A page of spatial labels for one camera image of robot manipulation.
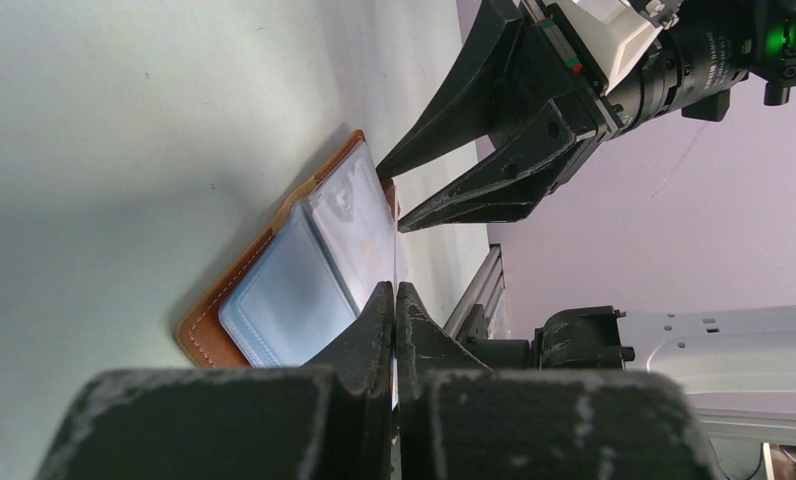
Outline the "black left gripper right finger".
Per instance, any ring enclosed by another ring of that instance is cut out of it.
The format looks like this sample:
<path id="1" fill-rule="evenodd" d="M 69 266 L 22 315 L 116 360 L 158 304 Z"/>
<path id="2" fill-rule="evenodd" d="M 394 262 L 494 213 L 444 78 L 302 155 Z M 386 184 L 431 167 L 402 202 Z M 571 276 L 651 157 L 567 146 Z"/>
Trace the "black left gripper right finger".
<path id="1" fill-rule="evenodd" d="M 610 306 L 553 315 L 519 361 L 493 365 L 449 336 L 416 288 L 396 294 L 401 470 L 406 479 L 712 479 L 698 418 L 636 357 Z"/>

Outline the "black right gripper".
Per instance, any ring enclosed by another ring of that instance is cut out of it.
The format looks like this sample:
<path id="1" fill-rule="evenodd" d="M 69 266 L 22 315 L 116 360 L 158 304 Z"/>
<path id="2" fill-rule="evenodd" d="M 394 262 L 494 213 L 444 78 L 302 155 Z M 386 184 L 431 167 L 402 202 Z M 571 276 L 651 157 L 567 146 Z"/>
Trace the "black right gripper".
<path id="1" fill-rule="evenodd" d="M 669 113 L 719 122 L 730 90 L 750 72 L 756 32 L 746 1 L 681 1 L 662 31 L 612 90 L 562 12 L 523 10 L 551 42 L 537 85 L 578 87 L 587 99 L 552 99 L 526 126 L 456 180 L 406 213 L 401 233 L 446 224 L 512 223 L 566 183 L 603 139 Z M 446 78 L 411 129 L 377 166 L 394 178 L 491 131 L 496 84 L 505 75 L 524 17 L 512 1 L 483 1 Z"/>

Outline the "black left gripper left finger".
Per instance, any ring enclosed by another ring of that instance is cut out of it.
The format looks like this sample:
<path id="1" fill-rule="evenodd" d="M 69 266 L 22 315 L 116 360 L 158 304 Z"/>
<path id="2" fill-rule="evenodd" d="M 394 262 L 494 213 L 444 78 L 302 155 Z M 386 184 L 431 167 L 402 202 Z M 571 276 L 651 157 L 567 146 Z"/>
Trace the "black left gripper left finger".
<path id="1" fill-rule="evenodd" d="M 386 479 L 394 293 L 297 368 L 122 369 L 78 392 L 40 479 Z"/>

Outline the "brown leather card holder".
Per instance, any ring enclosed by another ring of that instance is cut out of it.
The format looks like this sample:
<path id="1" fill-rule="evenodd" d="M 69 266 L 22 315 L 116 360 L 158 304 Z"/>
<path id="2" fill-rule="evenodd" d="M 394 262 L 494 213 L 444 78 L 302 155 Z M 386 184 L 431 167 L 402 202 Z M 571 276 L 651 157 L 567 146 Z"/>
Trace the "brown leather card holder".
<path id="1" fill-rule="evenodd" d="M 361 313 L 352 306 L 305 209 L 308 197 L 360 142 L 366 142 L 364 133 L 352 131 L 282 201 L 266 227 L 175 327 L 175 340 L 196 366 L 300 366 Z M 389 180 L 379 182 L 394 224 L 400 211 L 396 188 Z"/>

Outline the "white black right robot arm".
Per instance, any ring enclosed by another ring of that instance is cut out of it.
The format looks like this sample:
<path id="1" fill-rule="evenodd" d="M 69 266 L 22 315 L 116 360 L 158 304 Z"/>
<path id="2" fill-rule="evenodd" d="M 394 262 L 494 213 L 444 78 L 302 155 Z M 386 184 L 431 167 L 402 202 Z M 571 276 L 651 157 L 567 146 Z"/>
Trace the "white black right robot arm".
<path id="1" fill-rule="evenodd" d="M 485 1 L 390 179 L 480 137 L 493 152 L 398 223 L 521 221 L 604 143 L 670 113 L 719 122 L 758 76 L 767 106 L 796 87 L 796 1 Z M 680 384 L 714 438 L 796 445 L 796 305 L 665 318 L 571 309 L 538 329 L 534 362 Z"/>

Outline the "aluminium frame rail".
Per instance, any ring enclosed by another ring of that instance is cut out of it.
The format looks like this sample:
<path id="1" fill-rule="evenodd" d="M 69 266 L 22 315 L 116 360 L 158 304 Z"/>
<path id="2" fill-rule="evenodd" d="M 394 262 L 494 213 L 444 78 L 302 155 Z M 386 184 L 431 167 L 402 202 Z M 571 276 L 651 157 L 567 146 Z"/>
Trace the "aluminium frame rail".
<path id="1" fill-rule="evenodd" d="M 488 338 L 489 328 L 505 289 L 501 246 L 492 244 L 469 286 L 464 291 L 444 330 L 452 338 Z"/>

